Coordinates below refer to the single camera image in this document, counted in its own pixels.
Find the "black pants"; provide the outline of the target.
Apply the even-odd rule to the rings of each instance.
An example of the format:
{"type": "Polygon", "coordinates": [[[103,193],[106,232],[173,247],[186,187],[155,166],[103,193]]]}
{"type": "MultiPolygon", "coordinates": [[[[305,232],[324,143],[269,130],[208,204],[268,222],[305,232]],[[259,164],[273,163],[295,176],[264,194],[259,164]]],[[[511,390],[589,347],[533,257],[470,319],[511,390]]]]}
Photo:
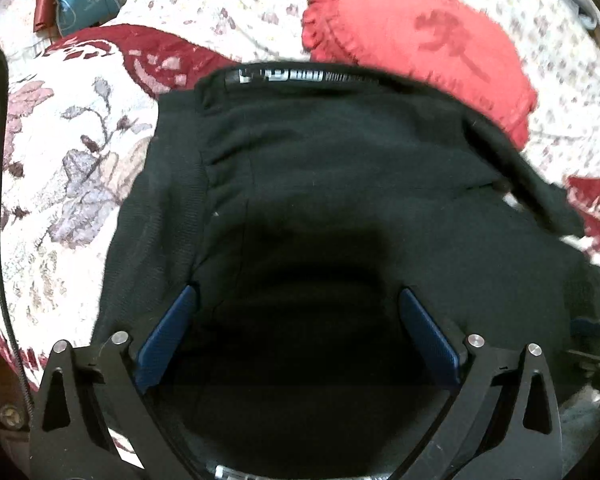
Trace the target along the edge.
{"type": "Polygon", "coordinates": [[[357,476],[437,390],[400,297],[489,344],[545,352],[580,389],[574,318],[600,316],[582,220],[508,137],[450,96],[373,70],[219,70],[158,102],[118,215],[92,339],[186,288],[148,408],[173,443],[271,477],[357,476]]]}

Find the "floral plush blanket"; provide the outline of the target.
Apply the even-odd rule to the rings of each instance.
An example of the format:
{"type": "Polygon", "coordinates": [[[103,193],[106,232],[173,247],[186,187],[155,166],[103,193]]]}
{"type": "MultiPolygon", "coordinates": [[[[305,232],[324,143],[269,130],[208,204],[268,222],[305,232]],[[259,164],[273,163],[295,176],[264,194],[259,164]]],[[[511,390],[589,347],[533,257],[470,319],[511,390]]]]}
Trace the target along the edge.
{"type": "MultiPolygon", "coordinates": [[[[234,65],[211,50],[140,25],[87,29],[24,62],[27,78],[9,89],[1,231],[6,229],[7,300],[24,376],[36,392],[60,332],[83,344],[96,324],[100,281],[114,220],[145,165],[168,92],[195,88],[234,65]]],[[[446,99],[492,126],[478,105],[437,81],[390,65],[296,60],[246,68],[298,68],[385,76],[446,99]]]]}

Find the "small-flower quilt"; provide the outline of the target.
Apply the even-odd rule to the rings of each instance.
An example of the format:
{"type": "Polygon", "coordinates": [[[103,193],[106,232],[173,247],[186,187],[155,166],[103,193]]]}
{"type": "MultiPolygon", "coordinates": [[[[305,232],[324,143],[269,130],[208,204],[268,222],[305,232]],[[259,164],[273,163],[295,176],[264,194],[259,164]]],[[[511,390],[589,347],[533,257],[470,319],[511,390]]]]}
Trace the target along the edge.
{"type": "MultiPolygon", "coordinates": [[[[436,0],[505,32],[538,104],[524,154],[547,174],[600,177],[600,47],[562,0],[436,0]]],[[[400,30],[399,0],[123,0],[117,20],[147,25],[236,61],[305,58],[400,30]]]]}

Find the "red heart cushion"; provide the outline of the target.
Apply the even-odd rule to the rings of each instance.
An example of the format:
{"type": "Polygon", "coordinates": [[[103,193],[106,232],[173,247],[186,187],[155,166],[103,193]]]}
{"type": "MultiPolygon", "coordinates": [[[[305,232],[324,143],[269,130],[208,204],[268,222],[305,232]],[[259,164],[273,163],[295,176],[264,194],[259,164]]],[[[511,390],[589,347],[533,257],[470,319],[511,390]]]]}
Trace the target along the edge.
{"type": "Polygon", "coordinates": [[[498,23],[460,0],[309,0],[302,44],[316,62],[417,79],[490,118],[516,148],[538,94],[498,23]]]}

